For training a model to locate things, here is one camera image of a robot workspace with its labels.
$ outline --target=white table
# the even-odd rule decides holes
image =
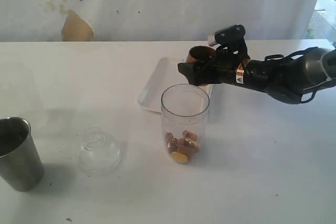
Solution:
[[[7,223],[335,223],[336,88],[306,105],[213,88],[207,143],[194,163],[165,153],[160,115],[137,97],[160,57],[204,42],[0,43],[0,116],[31,121],[45,177],[19,193],[0,179]],[[248,41],[262,59],[326,40]],[[110,176],[87,177],[75,156],[99,126],[122,146]]]

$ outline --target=white tray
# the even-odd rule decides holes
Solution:
[[[150,76],[146,86],[139,95],[138,103],[146,110],[161,113],[161,95],[169,87],[188,83],[178,72],[177,64],[181,61],[171,58],[161,58]],[[210,97],[212,85],[201,87]]]

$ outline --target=metal tumbler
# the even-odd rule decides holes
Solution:
[[[30,124],[22,118],[0,119],[0,176],[15,190],[27,191],[43,175]]]

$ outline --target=robotic arm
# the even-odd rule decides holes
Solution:
[[[228,83],[267,93],[287,104],[307,103],[317,91],[336,86],[336,50],[312,47],[288,56],[270,55],[251,60],[244,41],[245,28],[234,25],[208,37],[216,53],[194,55],[193,63],[179,63],[178,71],[192,85]],[[302,101],[304,94],[311,93]]]

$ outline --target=white wall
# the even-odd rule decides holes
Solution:
[[[94,40],[203,40],[208,33],[234,23],[245,25],[248,39],[301,38],[316,0],[0,0],[0,3],[0,41],[61,40],[64,9],[73,9],[92,27]]]

